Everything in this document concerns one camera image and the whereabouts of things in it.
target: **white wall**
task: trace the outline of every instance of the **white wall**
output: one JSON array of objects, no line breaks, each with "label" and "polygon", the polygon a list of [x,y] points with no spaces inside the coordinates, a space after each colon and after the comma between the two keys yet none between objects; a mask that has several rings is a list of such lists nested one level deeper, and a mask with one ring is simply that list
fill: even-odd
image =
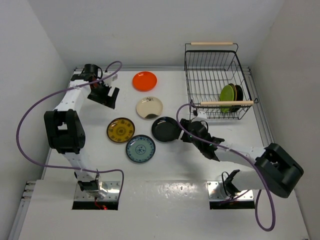
[{"label": "white wall", "polygon": [[61,57],[182,66],[184,43],[233,41],[250,65],[283,0],[29,0]]},{"label": "white wall", "polygon": [[304,168],[297,193],[311,239],[320,239],[320,1],[286,0],[253,77],[275,141]]},{"label": "white wall", "polygon": [[[18,151],[18,122],[38,99],[66,87],[71,71],[27,0],[1,1],[0,35],[0,239],[7,239],[26,180],[37,179],[42,171]],[[43,114],[61,97],[34,109],[22,126],[22,146],[37,161],[44,162],[49,149]]]}]

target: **dish rack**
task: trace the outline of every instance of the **dish rack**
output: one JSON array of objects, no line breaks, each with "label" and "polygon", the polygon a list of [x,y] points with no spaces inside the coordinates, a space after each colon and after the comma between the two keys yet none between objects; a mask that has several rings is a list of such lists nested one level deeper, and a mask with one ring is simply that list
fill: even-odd
[{"label": "dish rack", "polygon": [[[207,50],[204,46],[235,50]],[[233,42],[192,42],[185,44],[184,70],[190,119],[198,111],[206,113],[208,119],[242,119],[249,108],[258,102],[252,100],[244,71],[237,56],[239,46]],[[242,101],[220,101],[222,89],[228,85],[239,85],[243,91]]]}]

